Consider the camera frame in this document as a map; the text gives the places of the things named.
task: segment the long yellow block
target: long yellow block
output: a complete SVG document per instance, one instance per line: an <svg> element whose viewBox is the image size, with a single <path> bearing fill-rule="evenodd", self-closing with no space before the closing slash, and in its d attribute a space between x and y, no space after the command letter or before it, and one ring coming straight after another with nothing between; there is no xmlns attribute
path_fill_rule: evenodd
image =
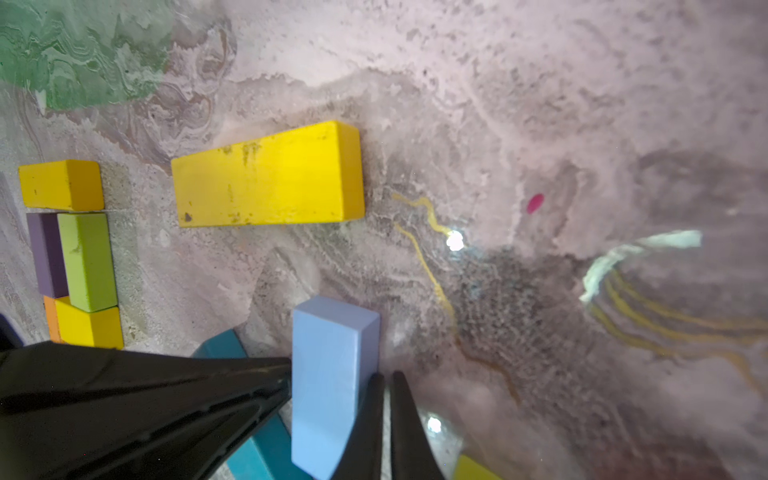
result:
<svg viewBox="0 0 768 480"><path fill-rule="evenodd" d="M69 297L56 299L61 339L71 345L123 348L120 310L113 306L98 312L85 312L69 303Z"/></svg>
<svg viewBox="0 0 768 480"><path fill-rule="evenodd" d="M73 212L104 209L101 174L94 161L62 160L18 168L24 205Z"/></svg>
<svg viewBox="0 0 768 480"><path fill-rule="evenodd" d="M453 480L501 480L484 466L475 462L467 455L458 457L456 470L453 471Z"/></svg>
<svg viewBox="0 0 768 480"><path fill-rule="evenodd" d="M360 138L328 121L171 162L182 227L322 223L365 215Z"/></svg>

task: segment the light blue block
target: light blue block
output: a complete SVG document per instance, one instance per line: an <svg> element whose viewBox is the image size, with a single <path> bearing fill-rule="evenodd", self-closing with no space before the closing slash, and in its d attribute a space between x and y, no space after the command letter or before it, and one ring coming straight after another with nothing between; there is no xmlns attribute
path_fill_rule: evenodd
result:
<svg viewBox="0 0 768 480"><path fill-rule="evenodd" d="M203 342L198 359L240 359L248 355L234 330ZM290 458L290 435L278 415L269 419L227 460L236 480L311 480Z"/></svg>
<svg viewBox="0 0 768 480"><path fill-rule="evenodd" d="M293 310L291 459L329 480L371 375L379 369L376 312L324 296Z"/></svg>

